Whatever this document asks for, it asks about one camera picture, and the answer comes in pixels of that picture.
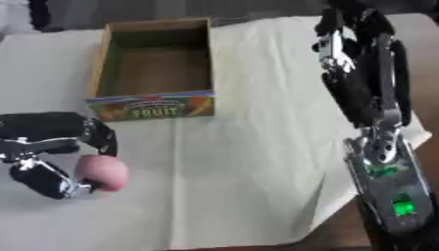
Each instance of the white tablecloth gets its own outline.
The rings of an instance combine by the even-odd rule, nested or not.
[[[184,249],[306,236],[355,195],[342,140],[357,133],[320,81],[311,50],[316,22],[213,30],[217,114],[110,124],[131,171],[120,193],[52,201],[0,169],[0,250]],[[89,115],[82,98],[100,37],[94,30],[8,36],[0,44],[0,113]],[[417,119],[405,135],[414,146],[429,137]],[[52,158],[72,167],[77,156]]]

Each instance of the robotic arm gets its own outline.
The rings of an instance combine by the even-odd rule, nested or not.
[[[96,148],[100,155],[116,157],[118,152],[112,129],[76,113],[0,115],[0,161],[12,164],[9,174],[13,180],[43,196],[69,199],[103,185],[89,178],[71,179],[63,169],[39,156],[76,152],[78,142]]]
[[[401,133],[412,114],[406,49],[377,10],[354,0],[329,6],[313,49],[326,88],[360,132],[345,140],[346,162],[372,248],[439,250],[436,199]]]

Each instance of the pink ball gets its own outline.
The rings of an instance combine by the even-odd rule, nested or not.
[[[128,181],[128,167],[115,157],[105,155],[85,155],[76,164],[77,178],[89,178],[103,183],[106,191],[121,190]]]

